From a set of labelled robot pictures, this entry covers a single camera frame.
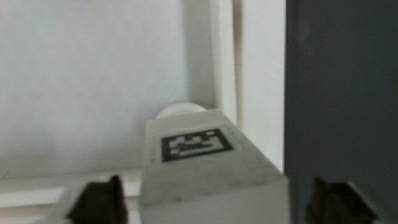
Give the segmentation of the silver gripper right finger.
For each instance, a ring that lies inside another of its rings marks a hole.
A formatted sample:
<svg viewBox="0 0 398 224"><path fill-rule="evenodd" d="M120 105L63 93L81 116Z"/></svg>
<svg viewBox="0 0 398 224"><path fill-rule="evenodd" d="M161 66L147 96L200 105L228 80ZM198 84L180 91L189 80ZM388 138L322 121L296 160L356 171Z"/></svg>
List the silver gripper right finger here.
<svg viewBox="0 0 398 224"><path fill-rule="evenodd" d="M390 209L354 182L315 178L306 224L392 224Z"/></svg>

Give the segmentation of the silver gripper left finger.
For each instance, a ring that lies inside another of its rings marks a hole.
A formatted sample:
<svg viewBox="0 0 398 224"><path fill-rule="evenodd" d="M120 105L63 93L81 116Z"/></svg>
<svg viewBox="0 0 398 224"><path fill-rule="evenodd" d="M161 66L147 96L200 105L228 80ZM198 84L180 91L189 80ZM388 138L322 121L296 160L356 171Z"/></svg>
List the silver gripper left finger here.
<svg viewBox="0 0 398 224"><path fill-rule="evenodd" d="M54 224L131 224L123 179L72 185L54 208Z"/></svg>

